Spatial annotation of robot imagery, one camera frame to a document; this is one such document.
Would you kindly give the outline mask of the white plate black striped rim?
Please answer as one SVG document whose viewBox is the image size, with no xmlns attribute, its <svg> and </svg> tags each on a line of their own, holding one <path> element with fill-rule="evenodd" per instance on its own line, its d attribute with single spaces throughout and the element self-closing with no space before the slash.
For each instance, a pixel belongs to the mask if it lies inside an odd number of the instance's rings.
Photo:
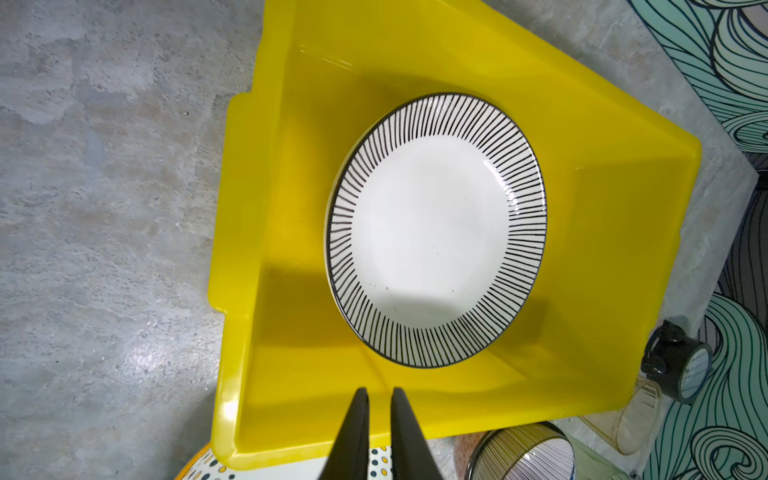
<svg viewBox="0 0 768 480">
<path fill-rule="evenodd" d="M 378 355 L 454 365 L 522 311 L 547 221 L 541 168 L 517 123 L 470 94 L 425 95 L 374 124 L 337 175 L 324 233 L 330 289 Z"/>
</svg>

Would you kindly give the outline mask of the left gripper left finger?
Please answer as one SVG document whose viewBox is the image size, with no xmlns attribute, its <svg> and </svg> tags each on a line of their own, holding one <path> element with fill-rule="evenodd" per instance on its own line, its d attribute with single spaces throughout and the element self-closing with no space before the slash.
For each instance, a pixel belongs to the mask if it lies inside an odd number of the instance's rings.
<svg viewBox="0 0 768 480">
<path fill-rule="evenodd" d="M 370 402 L 367 390 L 353 395 L 319 480 L 363 480 L 369 465 Z"/>
</svg>

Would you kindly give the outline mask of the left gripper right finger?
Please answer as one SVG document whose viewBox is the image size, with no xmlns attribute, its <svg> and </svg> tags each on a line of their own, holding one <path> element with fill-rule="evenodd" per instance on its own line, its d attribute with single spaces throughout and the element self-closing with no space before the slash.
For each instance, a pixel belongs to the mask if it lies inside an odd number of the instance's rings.
<svg viewBox="0 0 768 480">
<path fill-rule="evenodd" d="M 443 477 L 405 391 L 395 387 L 390 404 L 393 478 L 442 480 Z"/>
</svg>

